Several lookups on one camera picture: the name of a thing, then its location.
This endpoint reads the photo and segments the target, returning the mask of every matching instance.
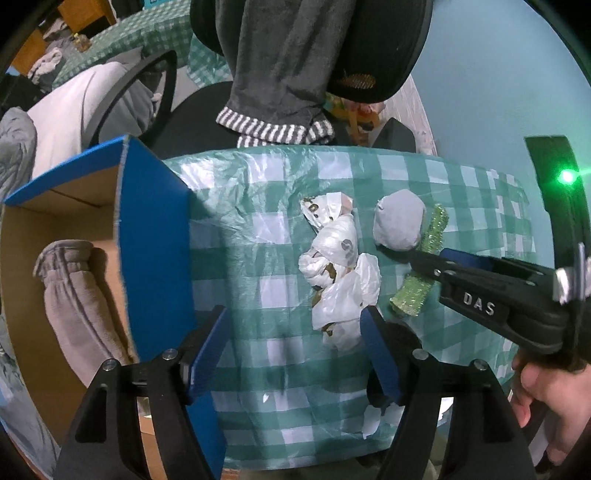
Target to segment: green led light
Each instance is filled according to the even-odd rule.
[[[579,172],[574,170],[563,170],[558,176],[558,181],[563,185],[572,185],[579,176]]]

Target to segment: green sparkly object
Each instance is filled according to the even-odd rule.
[[[430,254],[438,253],[441,250],[443,231],[447,227],[448,221],[449,215],[445,208],[440,204],[436,204],[433,209],[431,223],[423,235],[423,240],[418,249]],[[420,277],[411,272],[402,282],[402,287],[396,292],[396,295],[390,299],[390,305],[397,312],[416,317],[421,311],[432,286],[433,280]]]

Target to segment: clutter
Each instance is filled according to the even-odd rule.
[[[383,197],[375,208],[374,240],[394,251],[415,248],[421,239],[425,204],[410,190]]]
[[[323,343],[350,350],[361,341],[361,310],[378,302],[382,280],[378,259],[358,254],[351,198],[328,193],[303,199],[300,206],[318,232],[312,248],[298,260],[308,283],[322,289],[313,300],[312,328],[323,332]]]
[[[74,373],[88,387],[109,358],[131,363],[115,333],[103,293],[89,271],[93,245],[59,240],[43,249],[33,275],[45,284],[45,310],[60,349]]]
[[[72,43],[76,47],[76,50],[78,50],[80,53],[84,53],[86,50],[88,50],[92,46],[92,42],[83,33],[82,34],[75,33],[74,40],[72,41]]]
[[[448,221],[449,216],[445,208],[440,204],[435,205],[431,224],[418,247],[420,251],[436,254],[441,250],[443,231]],[[390,299],[390,305],[397,312],[416,317],[432,286],[433,280],[410,273],[404,279],[402,287],[396,292],[396,295]]]
[[[348,122],[349,135],[356,145],[368,144],[368,132],[380,126],[379,114],[385,103],[358,103],[326,93],[324,109],[339,120]]]

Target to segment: black chair backrest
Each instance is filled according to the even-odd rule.
[[[225,38],[226,53],[238,53],[245,0],[231,0],[235,38]],[[361,103],[383,102],[394,95],[413,69],[425,41],[433,0],[357,0],[353,19],[327,91]],[[223,55],[216,31],[215,0],[192,0],[191,27],[207,48]],[[228,58],[230,65],[236,58]]]

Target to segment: tablecloth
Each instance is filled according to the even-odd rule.
[[[53,82],[53,88],[66,83],[89,67],[137,47],[144,48],[145,56],[163,50],[175,50],[178,66],[185,66],[193,37],[189,21],[190,6],[191,0],[171,0],[131,15],[95,35],[91,39],[92,46],[87,51],[76,52],[66,61]]]
[[[298,271],[314,232],[300,212],[304,196],[341,191],[355,202],[359,251],[376,255],[379,307],[409,266],[372,239],[374,208],[384,195],[410,189],[450,221],[444,246],[535,261],[527,197],[511,175],[421,154],[345,147],[262,147],[188,155],[166,162],[192,189],[194,302],[204,312],[230,308],[233,338],[212,396],[228,441],[226,466],[279,469],[330,462],[388,448],[395,427],[382,422],[363,440],[369,360],[360,346],[338,353],[311,327],[313,291]],[[438,303],[406,318],[438,359],[482,358],[501,381],[515,346]]]

